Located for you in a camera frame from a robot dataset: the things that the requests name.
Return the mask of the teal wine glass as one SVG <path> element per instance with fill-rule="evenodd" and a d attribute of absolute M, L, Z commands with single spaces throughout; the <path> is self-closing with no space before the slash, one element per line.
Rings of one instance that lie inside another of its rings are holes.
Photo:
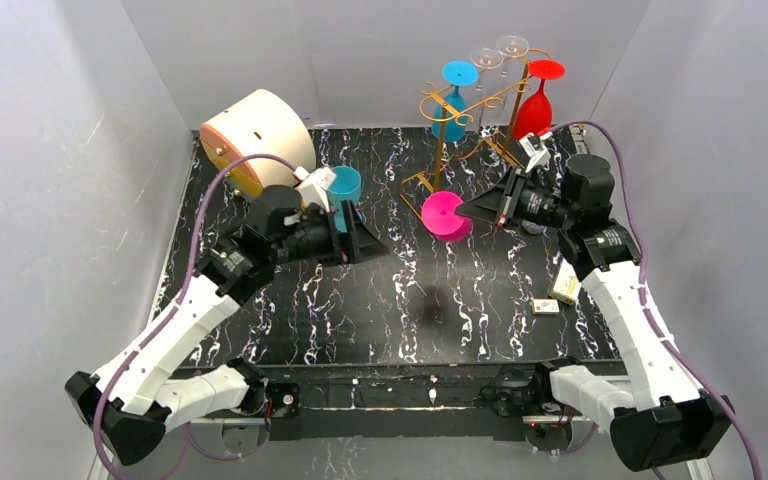
<path fill-rule="evenodd" d="M 361 176 L 351 166 L 333 166 L 332 171 L 336 177 L 327 189 L 327 196 L 329 204 L 336 208 L 334 222 L 337 230 L 346 233 L 347 226 L 342 203 L 350 201 L 354 205 L 358 204 L 361 197 Z"/>

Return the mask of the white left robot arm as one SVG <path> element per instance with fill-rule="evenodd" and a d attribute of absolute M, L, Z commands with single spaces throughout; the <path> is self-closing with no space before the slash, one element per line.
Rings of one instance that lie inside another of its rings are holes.
<path fill-rule="evenodd" d="M 266 188 L 120 354 L 93 373 L 72 374 L 66 394 L 98 447 L 130 466 L 152 453 L 167 432 L 206 414 L 263 412 L 267 379 L 245 359 L 184 381 L 171 377 L 208 333 L 273 281 L 277 266 L 302 260 L 340 266 L 389 254 L 352 201 L 339 210 L 345 231 L 337 228 L 336 208 L 305 204 L 291 187 Z"/>

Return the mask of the magenta wine glass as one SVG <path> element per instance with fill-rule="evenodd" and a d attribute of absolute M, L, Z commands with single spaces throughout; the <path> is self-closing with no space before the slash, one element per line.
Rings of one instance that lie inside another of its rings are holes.
<path fill-rule="evenodd" d="M 461 197 L 448 190 L 431 194 L 421 208 L 421 220 L 425 228 L 438 240 L 459 242 L 472 231 L 472 220 L 456 213 L 463 204 Z"/>

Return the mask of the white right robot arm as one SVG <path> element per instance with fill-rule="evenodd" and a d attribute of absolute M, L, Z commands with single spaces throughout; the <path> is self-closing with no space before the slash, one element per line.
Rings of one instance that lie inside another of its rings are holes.
<path fill-rule="evenodd" d="M 640 278 L 640 249 L 611 216 L 614 186 L 607 160 L 577 154 L 555 190 L 510 168 L 456 212 L 499 227 L 527 221 L 556 229 L 560 252 L 602 313 L 630 382 L 621 389 L 581 361 L 559 358 L 536 366 L 526 399 L 593 420 L 632 471 L 703 459 L 731 426 L 733 410 L 672 355 L 674 342 Z"/>

